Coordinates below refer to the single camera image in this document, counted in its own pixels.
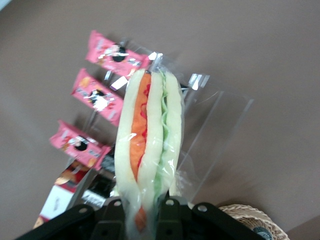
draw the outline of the sandwich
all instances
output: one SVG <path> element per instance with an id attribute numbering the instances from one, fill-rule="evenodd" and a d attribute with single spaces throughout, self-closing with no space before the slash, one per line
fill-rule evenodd
<path id="1" fill-rule="evenodd" d="M 136 71 L 124 97 L 114 152 L 116 188 L 130 234 L 153 229 L 158 198 L 174 181 L 182 125 L 176 77 L 170 72 Z"/>

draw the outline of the snack wrapper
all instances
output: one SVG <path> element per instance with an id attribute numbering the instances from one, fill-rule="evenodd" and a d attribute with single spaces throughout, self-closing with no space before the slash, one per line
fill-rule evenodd
<path id="1" fill-rule="evenodd" d="M 123 99 L 90 76 L 85 68 L 79 71 L 71 95 L 93 108 L 113 125 L 119 125 Z"/>
<path id="2" fill-rule="evenodd" d="M 89 170 L 89 167 L 86 167 L 79 161 L 74 160 L 60 174 L 60 176 L 55 180 L 55 183 L 43 205 L 39 217 L 33 226 L 34 229 L 67 210 L 80 181 L 85 177 Z"/>
<path id="3" fill-rule="evenodd" d="M 101 33 L 93 30 L 88 43 L 86 60 L 98 64 L 127 79 L 138 69 L 149 65 L 147 55 L 135 53 L 107 39 Z"/>
<path id="4" fill-rule="evenodd" d="M 50 138 L 51 144 L 83 165 L 100 170 L 101 162 L 111 148 L 62 120 L 58 122 L 60 126 L 58 132 Z"/>

